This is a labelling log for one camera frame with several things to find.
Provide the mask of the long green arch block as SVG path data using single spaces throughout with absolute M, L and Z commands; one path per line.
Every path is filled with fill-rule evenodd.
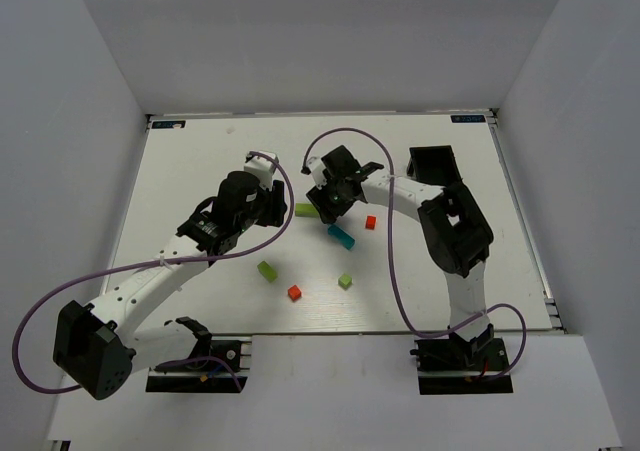
M 296 203 L 294 214 L 296 217 L 317 218 L 319 216 L 318 210 L 310 203 Z

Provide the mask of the teal arch block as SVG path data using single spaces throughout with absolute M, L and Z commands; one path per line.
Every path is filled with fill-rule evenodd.
M 327 233 L 329 236 L 336 239 L 347 250 L 351 250 L 355 245 L 355 239 L 335 224 L 328 226 Z

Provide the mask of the black plastic bin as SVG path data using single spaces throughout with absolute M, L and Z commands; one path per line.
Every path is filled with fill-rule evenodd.
M 423 184 L 447 187 L 462 180 L 450 145 L 411 147 L 406 174 Z

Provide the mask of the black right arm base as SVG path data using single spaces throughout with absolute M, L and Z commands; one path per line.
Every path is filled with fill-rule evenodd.
M 468 364 L 448 340 L 416 340 L 410 355 L 423 396 L 512 394 L 512 379 L 501 375 L 509 365 L 504 340 L 494 338 Z

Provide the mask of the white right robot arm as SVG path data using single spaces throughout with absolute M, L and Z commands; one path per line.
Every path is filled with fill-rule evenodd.
M 380 163 L 360 164 L 343 145 L 322 157 L 306 156 L 302 171 L 314 180 L 307 197 L 325 224 L 334 224 L 356 202 L 384 206 L 420 224 L 447 284 L 450 352 L 462 365 L 479 361 L 494 337 L 484 287 L 494 235 L 462 181 L 452 148 L 410 148 L 404 176 Z

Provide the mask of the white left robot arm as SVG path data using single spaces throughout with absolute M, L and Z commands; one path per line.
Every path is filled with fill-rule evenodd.
M 94 399 L 111 396 L 142 361 L 139 325 L 183 284 L 214 262 L 235 257 L 251 226 L 284 228 L 293 189 L 287 177 L 265 185 L 248 171 L 233 171 L 217 195 L 199 203 L 157 260 L 132 266 L 111 293 L 81 305 L 71 301 L 58 316 L 53 360 Z

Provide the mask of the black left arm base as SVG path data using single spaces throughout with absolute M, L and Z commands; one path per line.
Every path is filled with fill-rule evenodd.
M 249 377 L 252 339 L 213 336 L 200 339 L 182 357 L 153 362 L 145 391 L 155 394 L 239 394 Z

